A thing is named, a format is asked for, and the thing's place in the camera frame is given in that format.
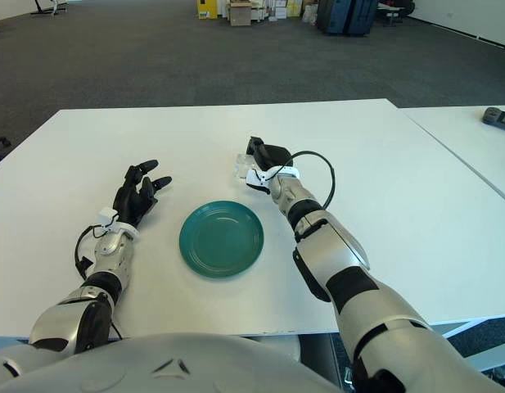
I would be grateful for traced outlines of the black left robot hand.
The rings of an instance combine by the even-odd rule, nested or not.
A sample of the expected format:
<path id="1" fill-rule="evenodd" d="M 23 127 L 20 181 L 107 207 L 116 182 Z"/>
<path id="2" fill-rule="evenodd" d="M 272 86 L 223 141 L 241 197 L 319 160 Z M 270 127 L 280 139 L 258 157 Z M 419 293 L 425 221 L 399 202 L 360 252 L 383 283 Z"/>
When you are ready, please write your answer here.
<path id="1" fill-rule="evenodd" d="M 123 185 L 113 202 L 118 221 L 137 228 L 142 218 L 157 203 L 155 194 L 172 182 L 170 176 L 151 180 L 147 174 L 158 166 L 158 160 L 148 160 L 139 165 L 130 165 Z"/>

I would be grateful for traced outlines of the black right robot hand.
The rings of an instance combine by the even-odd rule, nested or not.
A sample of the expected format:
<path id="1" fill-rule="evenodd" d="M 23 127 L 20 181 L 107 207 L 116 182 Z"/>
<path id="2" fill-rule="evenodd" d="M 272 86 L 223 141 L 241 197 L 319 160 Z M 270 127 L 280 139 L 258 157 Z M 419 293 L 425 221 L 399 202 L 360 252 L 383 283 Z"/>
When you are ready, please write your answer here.
<path id="1" fill-rule="evenodd" d="M 267 171 L 275 166 L 292 166 L 293 159 L 290 152 L 285 147 L 265 144 L 261 138 L 251 137 L 246 154 L 253 156 L 255 163 L 263 171 Z"/>

